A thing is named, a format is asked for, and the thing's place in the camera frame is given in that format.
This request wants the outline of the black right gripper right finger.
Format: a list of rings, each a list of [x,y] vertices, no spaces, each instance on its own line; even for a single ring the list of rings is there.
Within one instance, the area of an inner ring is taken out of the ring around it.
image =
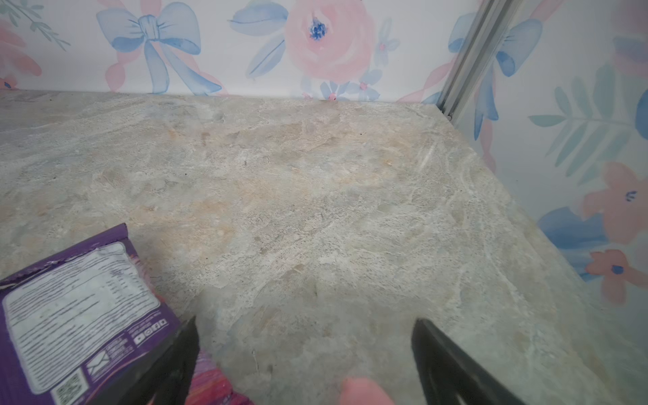
[[[416,320],[411,345],[428,404],[523,405],[431,320]]]

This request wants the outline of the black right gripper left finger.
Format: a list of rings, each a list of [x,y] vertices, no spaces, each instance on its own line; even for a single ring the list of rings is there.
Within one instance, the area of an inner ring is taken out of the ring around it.
[[[92,404],[183,404],[199,353],[196,319],[167,337],[154,350],[129,364],[106,388],[92,396]]]

